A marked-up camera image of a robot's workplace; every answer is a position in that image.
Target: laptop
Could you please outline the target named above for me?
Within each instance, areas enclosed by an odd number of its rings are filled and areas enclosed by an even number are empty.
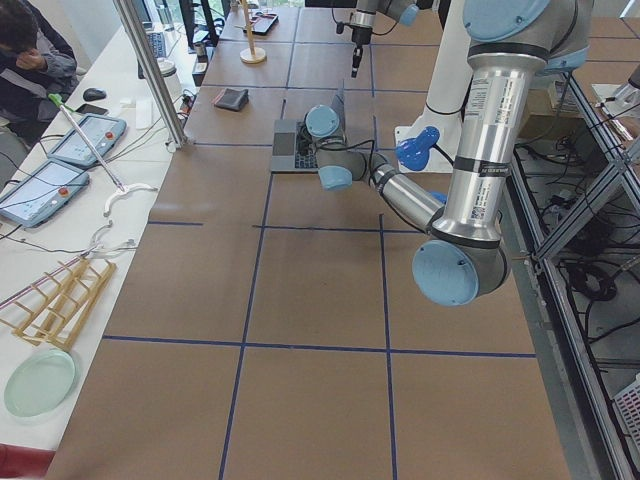
[[[344,85],[333,96],[331,108],[338,114],[341,126],[345,129]],[[287,118],[275,121],[271,171],[274,173],[313,173],[318,171],[311,136],[303,121]]]

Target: computer mouse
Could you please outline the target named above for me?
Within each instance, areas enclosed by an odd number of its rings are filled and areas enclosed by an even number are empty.
[[[107,92],[100,88],[87,88],[82,94],[85,102],[93,102],[95,100],[102,100],[107,97]]]

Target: metal shelf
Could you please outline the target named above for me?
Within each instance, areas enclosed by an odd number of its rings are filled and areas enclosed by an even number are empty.
[[[623,445],[621,441],[620,427],[614,418],[615,413],[601,378],[594,369],[593,354],[584,340],[579,319],[575,318],[567,297],[564,279],[556,268],[553,258],[607,204],[612,196],[620,191],[620,188],[626,192],[636,211],[640,212],[640,181],[633,170],[634,161],[640,158],[640,143],[636,140],[625,149],[609,130],[606,122],[603,123],[597,116],[575,79],[566,76],[566,81],[569,82],[569,88],[576,98],[587,127],[606,157],[606,167],[548,235],[540,226],[538,211],[528,193],[527,180],[518,168],[512,169],[512,180],[533,240],[532,259],[537,266],[536,273],[543,275],[550,286],[554,304],[560,314],[564,333],[616,478],[628,480],[636,478],[635,464],[628,455],[627,445]]]

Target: tablet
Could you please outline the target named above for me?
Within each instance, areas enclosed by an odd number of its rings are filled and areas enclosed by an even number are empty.
[[[89,183],[84,170],[49,160],[0,198],[0,215],[31,228],[46,222]]]
[[[105,155],[111,150],[127,128],[127,122],[120,118],[105,117],[93,113],[86,114],[78,122],[78,125],[100,155]],[[80,168],[90,168],[98,162],[98,159],[74,129],[69,130],[47,154],[47,157]]]

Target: phone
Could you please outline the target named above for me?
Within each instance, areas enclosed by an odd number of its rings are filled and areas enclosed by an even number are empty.
[[[95,105],[91,105],[89,103],[83,103],[80,107],[76,108],[76,112],[78,113],[95,113],[96,115],[106,115],[109,113],[109,110],[106,108],[96,107]]]

